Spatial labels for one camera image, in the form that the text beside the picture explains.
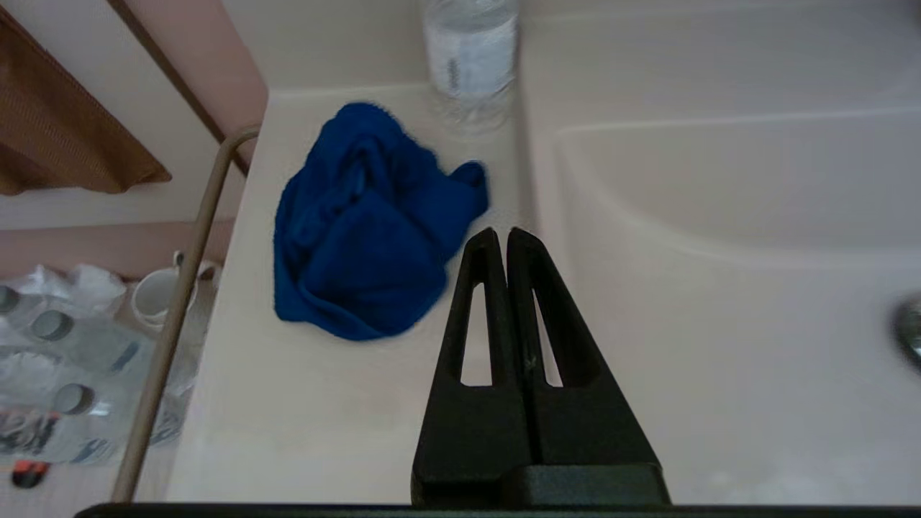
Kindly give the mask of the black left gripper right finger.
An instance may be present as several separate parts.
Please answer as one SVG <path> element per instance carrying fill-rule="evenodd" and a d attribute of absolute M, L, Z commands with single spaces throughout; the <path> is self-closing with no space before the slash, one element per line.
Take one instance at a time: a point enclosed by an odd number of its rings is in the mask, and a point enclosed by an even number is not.
<path fill-rule="evenodd" d="M 514 227 L 507 278 L 532 451 L 543 465 L 661 465 L 542 240 Z"/>

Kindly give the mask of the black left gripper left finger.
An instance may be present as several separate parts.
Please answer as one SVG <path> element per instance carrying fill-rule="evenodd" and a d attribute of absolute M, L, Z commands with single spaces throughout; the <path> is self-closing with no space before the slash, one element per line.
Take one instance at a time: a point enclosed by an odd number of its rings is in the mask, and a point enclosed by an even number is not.
<path fill-rule="evenodd" d="M 483 286 L 492 381 L 461 380 L 473 291 Z M 532 461 L 516 332 L 496 230 L 463 250 L 412 462 L 413 504 L 500 504 L 502 479 Z"/>

